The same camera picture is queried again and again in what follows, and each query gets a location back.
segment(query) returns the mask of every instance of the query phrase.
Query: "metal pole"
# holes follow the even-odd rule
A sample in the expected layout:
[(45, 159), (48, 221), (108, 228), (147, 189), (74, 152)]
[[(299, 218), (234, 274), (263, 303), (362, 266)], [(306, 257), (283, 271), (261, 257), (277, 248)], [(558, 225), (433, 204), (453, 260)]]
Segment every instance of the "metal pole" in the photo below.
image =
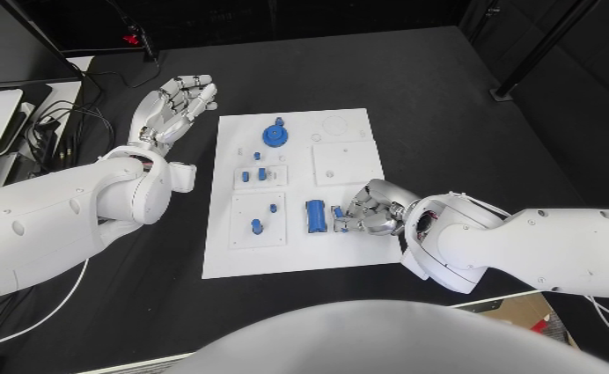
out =
[(482, 18), (479, 19), (476, 28), (473, 29), (473, 33), (469, 36), (469, 42), (473, 43), (476, 42), (479, 33), (482, 32), (482, 29), (485, 28), (486, 22), (488, 20), (501, 12), (501, 8), (499, 8), (499, 0), (491, 0), (491, 3), (488, 4), (486, 10), (485, 10), (485, 14), (482, 15)]
[(127, 15), (124, 10), (118, 6), (118, 3), (115, 0), (105, 0), (105, 1), (110, 3), (111, 7), (114, 7), (114, 10), (118, 12), (123, 23), (127, 26), (130, 33), (136, 35), (141, 40), (143, 49), (146, 51), (144, 61), (147, 62), (156, 61), (159, 52), (156, 51), (153, 47), (153, 41), (150, 40), (150, 37), (143, 31), (140, 24), (137, 24), (136, 21), (130, 18), (130, 16)]
[(583, 16), (593, 10), (600, 0), (577, 0), (567, 10), (561, 19), (551, 27), (551, 30), (543, 37), (535, 48), (531, 50), (530, 55), (524, 58), (514, 72), (508, 76), (504, 84), (496, 90), (491, 90), (491, 95), (496, 101), (511, 100), (509, 93), (518, 86), (519, 81), (528, 75), (530, 71), (535, 67), (541, 58), (548, 54), (548, 51), (560, 41), (564, 34), (573, 28), (574, 24), (581, 20)]

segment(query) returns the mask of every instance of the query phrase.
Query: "black table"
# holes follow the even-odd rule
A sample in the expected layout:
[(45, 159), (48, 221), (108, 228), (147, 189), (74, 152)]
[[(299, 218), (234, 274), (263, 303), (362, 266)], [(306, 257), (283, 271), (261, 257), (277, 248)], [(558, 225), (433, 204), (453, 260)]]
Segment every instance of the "black table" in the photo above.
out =
[[(182, 354), (315, 304), (404, 299), (449, 305), (530, 289), (489, 270), (472, 294), (460, 295), (398, 264), (201, 279), (224, 114), (365, 107), (385, 178), (420, 195), (465, 191), (506, 211), (581, 204), (519, 109), (488, 98), (498, 82), (454, 27), (188, 48), (162, 52), (162, 62), (162, 75), (134, 90), (115, 77), (98, 77), (107, 90), (101, 111), (124, 143), (146, 93), (170, 77), (212, 75), (219, 108), (196, 119), (167, 156), (196, 164), (195, 190), (175, 194), (160, 222), (91, 259), (59, 313), (1, 345), (3, 373), (75, 372)], [(107, 55), (89, 69), (117, 70), (136, 83), (154, 67), (141, 55)], [(105, 147), (104, 127), (91, 127), (86, 135), (81, 157), (92, 161)], [(78, 274), (74, 268), (33, 289), (0, 328), (3, 337), (55, 308)], [(567, 309), (580, 304), (568, 299), (581, 298), (557, 303)], [(560, 315), (577, 330), (577, 314)]]

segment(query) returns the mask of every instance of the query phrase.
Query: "robotic hand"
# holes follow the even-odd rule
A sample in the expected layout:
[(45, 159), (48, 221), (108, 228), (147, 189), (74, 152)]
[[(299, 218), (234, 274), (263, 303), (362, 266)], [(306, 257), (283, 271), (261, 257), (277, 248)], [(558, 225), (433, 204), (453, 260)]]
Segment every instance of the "robotic hand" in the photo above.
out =
[(609, 210), (524, 209), (514, 216), (465, 194), (418, 199), (384, 180), (355, 195), (335, 231), (404, 233), (403, 264), (469, 293), (489, 267), (531, 287), (609, 297)]
[(92, 165), (0, 188), (0, 295), (55, 277), (110, 243), (160, 219), (172, 192), (190, 192), (193, 165), (163, 156), (213, 110), (208, 75), (176, 77), (150, 92), (131, 120), (127, 146)]

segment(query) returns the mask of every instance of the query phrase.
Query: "red light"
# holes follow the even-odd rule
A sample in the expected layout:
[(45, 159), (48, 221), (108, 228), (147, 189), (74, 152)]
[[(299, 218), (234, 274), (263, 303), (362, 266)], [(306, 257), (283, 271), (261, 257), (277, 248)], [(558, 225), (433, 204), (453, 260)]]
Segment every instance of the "red light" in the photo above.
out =
[(124, 35), (123, 39), (133, 44), (133, 46), (137, 46), (140, 44), (140, 40), (137, 39), (136, 35)]

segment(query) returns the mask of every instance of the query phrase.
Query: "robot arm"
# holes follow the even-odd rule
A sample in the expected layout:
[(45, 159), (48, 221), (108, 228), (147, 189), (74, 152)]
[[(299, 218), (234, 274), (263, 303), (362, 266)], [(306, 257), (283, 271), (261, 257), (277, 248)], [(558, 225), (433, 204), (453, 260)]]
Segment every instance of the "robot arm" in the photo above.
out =
[(525, 209), (511, 216), (463, 194), (418, 200), (371, 180), (346, 217), (335, 218), (336, 229), (404, 232), (403, 264), (460, 293), (492, 267), (540, 290), (609, 297), (609, 211)]
[(0, 295), (63, 273), (156, 223), (172, 192), (190, 192), (196, 167), (167, 163), (163, 156), (196, 115), (215, 109), (211, 80), (180, 77), (164, 84), (170, 91), (149, 94), (128, 145), (95, 164), (0, 188)]

